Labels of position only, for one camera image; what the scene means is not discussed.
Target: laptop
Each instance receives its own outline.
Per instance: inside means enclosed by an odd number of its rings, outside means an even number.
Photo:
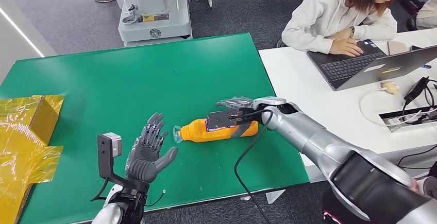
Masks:
[[[334,91],[404,76],[437,58],[437,45],[387,56],[371,40],[357,44],[358,57],[307,52]]]

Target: desk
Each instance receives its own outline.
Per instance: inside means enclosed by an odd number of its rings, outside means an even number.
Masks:
[[[133,141],[154,112],[164,114],[164,129],[171,132],[174,125],[217,110],[218,100],[274,93],[244,33],[17,61],[0,87],[0,98],[33,94],[65,94],[50,141],[64,149],[53,181],[34,186],[21,223],[58,224],[92,219],[103,205],[90,202],[103,183],[97,134],[122,136],[123,154],[114,159],[114,171],[124,175]],[[163,189],[166,194],[154,209],[244,193],[233,167],[250,140],[178,144],[175,161],[151,184],[148,202]],[[162,151],[175,145],[168,136]],[[261,136],[239,173],[253,191],[308,182],[298,152],[274,131]]]
[[[407,46],[436,45],[437,29],[400,33],[394,41]],[[378,46],[387,53],[386,42],[378,43]],[[372,124],[362,116],[358,106],[360,98],[380,88],[379,83],[334,92],[305,52],[286,47],[261,50],[259,54],[276,95],[296,103],[303,112],[346,141],[371,149],[395,162],[412,151],[423,151],[423,148],[436,144],[435,127],[391,134],[386,127]],[[437,79],[437,60],[429,64],[433,66],[431,70],[419,68],[393,79],[400,86],[399,94],[392,96],[381,91],[366,96],[362,102],[363,112],[372,120],[378,120],[379,113],[401,110],[403,97],[415,82],[423,76]],[[421,96],[408,107],[426,105],[425,98]],[[301,156],[310,181],[324,180],[318,168],[306,156]]]

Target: green tabletop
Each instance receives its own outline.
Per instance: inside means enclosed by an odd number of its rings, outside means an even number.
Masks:
[[[248,33],[175,43],[93,51],[17,61],[0,87],[0,98],[64,94],[50,145],[63,145],[52,182],[33,187],[20,223],[67,223],[92,219],[103,201],[90,202],[98,175],[96,135],[122,136],[114,171],[123,176],[135,137],[154,112],[164,128],[186,125],[216,111],[234,96],[274,92]],[[187,204],[244,192],[233,167],[250,137],[178,144],[175,161],[151,184],[153,208]],[[175,146],[168,136],[161,153]],[[298,152],[274,131],[265,131],[239,166],[252,191],[308,182]],[[105,195],[111,188],[108,184]]]

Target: robotic arm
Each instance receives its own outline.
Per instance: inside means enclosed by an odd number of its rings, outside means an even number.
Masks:
[[[373,223],[437,223],[437,201],[418,194],[411,177],[377,155],[332,134],[285,99],[254,100],[252,116],[278,132],[322,172],[337,198],[354,214]],[[236,118],[243,123],[245,118]]]
[[[121,153],[121,138],[112,133],[98,136],[99,174],[106,183],[111,181],[119,188],[108,195],[93,224],[143,223],[149,183],[177,153],[173,147],[159,158],[166,135],[164,132],[159,136],[161,119],[162,115],[152,116],[136,139],[127,161],[126,178],[112,170],[113,157]],[[437,201],[410,190],[413,182],[406,172],[376,153],[327,131],[285,99],[259,98],[250,108],[207,116],[208,126],[218,128],[253,120],[275,130],[305,154],[320,169],[336,197],[360,218],[383,224],[437,223]],[[101,192],[94,199],[99,199]]]

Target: yellow plastic bag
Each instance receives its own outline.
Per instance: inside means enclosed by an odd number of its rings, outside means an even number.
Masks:
[[[16,223],[34,183],[51,181],[62,146],[47,146],[64,96],[0,100],[1,223]]]

